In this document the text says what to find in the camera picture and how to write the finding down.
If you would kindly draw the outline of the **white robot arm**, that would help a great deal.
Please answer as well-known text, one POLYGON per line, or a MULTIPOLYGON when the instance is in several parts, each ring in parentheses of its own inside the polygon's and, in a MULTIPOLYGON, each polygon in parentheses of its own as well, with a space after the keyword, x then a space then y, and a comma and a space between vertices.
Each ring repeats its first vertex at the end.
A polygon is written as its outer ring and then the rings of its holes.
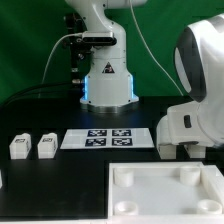
MULTIPOLYGON (((130 8, 148 0, 65 0, 84 20, 80 42, 93 50, 85 76, 83 106, 117 111, 138 101, 126 67, 126 33, 106 9, 130 8)), ((224 14, 188 25, 178 39, 174 62, 192 101, 172 106, 157 126, 157 144, 224 145, 224 14)))

